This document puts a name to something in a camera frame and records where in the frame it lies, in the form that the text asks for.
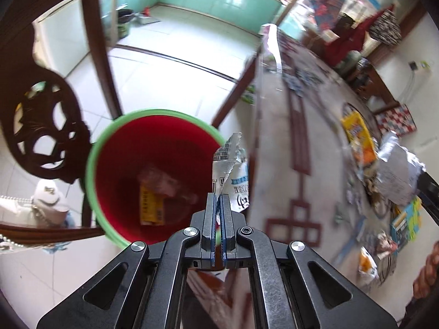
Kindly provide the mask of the person's right hand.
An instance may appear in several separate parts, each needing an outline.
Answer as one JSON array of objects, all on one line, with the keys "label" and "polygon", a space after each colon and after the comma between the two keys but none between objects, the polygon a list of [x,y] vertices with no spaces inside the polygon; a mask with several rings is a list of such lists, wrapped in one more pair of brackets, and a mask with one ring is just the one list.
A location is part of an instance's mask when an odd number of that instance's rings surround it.
[{"label": "person's right hand", "polygon": [[418,277],[413,282],[413,297],[423,299],[430,294],[438,279],[438,264],[439,244],[435,242],[432,251],[426,257],[425,265],[421,268]]}]

